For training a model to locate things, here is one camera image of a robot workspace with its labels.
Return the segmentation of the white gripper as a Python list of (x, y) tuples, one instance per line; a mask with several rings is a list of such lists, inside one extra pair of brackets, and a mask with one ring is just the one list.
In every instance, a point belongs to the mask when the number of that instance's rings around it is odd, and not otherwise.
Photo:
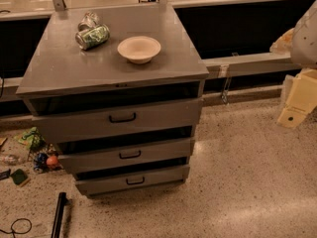
[(295, 76), (288, 75), (283, 87), (283, 108), (277, 124), (284, 128), (295, 128), (317, 106), (317, 70), (304, 68)]

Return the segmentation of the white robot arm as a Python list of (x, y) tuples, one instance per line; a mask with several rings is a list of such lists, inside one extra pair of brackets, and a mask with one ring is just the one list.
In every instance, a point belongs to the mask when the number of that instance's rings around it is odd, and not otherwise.
[(317, 1), (269, 48), (274, 54), (290, 55), (302, 70), (284, 81), (285, 101), (277, 124), (295, 128), (317, 107)]

